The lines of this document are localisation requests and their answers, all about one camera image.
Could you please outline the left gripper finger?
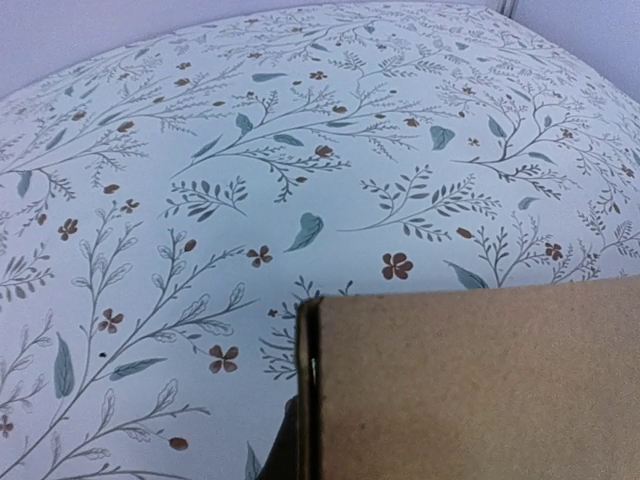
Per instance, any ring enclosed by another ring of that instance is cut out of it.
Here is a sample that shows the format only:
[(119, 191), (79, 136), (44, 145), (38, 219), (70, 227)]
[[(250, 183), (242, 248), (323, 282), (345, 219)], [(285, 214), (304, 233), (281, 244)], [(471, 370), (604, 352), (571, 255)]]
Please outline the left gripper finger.
[(270, 453), (259, 473), (260, 480), (296, 480), (298, 449), (298, 396), (289, 399)]

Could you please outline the brown cardboard box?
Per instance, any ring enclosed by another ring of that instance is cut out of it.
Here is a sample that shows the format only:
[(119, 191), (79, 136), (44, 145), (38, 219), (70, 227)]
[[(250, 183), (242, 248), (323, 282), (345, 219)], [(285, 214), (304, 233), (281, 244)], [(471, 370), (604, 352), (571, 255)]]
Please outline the brown cardboard box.
[(297, 318), (303, 479), (635, 479), (639, 281), (324, 297)]

